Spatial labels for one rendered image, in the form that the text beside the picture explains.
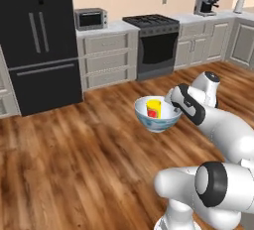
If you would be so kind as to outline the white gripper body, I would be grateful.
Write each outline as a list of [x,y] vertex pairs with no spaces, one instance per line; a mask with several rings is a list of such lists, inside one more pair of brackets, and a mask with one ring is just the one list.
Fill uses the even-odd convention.
[[176,109],[176,106],[172,102],[172,94],[173,94],[174,90],[175,90],[175,88],[171,88],[169,90],[169,92],[167,93],[167,95],[165,96],[164,100],[165,100],[165,102],[167,102],[168,104],[171,104]]

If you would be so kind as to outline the silver toaster oven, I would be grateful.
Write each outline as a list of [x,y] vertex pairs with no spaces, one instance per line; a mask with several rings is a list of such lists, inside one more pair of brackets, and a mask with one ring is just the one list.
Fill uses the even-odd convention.
[[98,30],[107,27],[107,12],[101,8],[76,9],[75,25],[79,31]]

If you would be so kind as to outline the grey tall cabinet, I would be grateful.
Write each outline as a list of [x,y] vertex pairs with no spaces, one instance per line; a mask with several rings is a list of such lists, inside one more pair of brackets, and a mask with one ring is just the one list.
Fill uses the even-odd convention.
[[0,119],[15,115],[20,115],[20,109],[0,47]]

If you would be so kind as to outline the black fridge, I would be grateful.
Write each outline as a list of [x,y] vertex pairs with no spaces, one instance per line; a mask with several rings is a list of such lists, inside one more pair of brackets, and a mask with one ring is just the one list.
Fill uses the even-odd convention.
[[23,116],[82,101],[72,0],[0,0],[0,47]]

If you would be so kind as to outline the white paper towel roll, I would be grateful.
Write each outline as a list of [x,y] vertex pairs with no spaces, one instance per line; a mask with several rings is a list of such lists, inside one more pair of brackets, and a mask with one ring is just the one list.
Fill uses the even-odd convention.
[[243,10],[245,0],[237,0],[233,12],[236,14],[241,14]]

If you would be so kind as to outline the silver coffee machine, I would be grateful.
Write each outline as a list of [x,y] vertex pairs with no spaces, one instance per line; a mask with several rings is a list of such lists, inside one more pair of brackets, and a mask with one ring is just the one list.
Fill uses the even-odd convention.
[[195,0],[193,13],[202,17],[215,16],[216,13],[212,10],[212,7],[218,8],[218,1],[219,0]]

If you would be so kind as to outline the black stove with oven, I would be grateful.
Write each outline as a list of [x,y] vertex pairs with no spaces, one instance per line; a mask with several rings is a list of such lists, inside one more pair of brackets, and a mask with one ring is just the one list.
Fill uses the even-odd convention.
[[137,79],[171,73],[176,60],[180,22],[160,14],[123,17],[122,20],[140,29]]

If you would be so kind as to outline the yellow and red cup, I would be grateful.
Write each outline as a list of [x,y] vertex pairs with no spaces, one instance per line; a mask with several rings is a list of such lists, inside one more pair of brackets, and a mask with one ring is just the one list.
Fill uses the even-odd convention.
[[151,99],[146,102],[147,115],[151,118],[161,118],[162,103],[159,99]]

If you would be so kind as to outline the grey drawer cabinet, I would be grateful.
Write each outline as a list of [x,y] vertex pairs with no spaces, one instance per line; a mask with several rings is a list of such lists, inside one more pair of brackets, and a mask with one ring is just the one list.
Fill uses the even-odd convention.
[[76,32],[83,91],[136,79],[138,33],[137,27],[124,21]]

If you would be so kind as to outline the white and blue bowl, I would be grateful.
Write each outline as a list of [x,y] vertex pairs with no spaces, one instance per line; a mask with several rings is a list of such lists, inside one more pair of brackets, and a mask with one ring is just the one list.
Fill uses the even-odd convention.
[[[147,102],[149,100],[161,101],[161,117],[149,117]],[[182,111],[164,100],[164,96],[145,96],[135,101],[135,114],[138,120],[151,132],[161,133],[174,126],[181,118]]]

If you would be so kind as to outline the grey base cupboards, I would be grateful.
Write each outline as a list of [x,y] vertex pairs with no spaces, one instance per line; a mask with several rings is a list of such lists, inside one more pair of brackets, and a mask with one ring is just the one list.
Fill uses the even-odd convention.
[[225,59],[254,70],[254,13],[235,17]]
[[180,21],[175,69],[225,58],[235,19],[231,11],[208,17],[181,14],[175,19]]

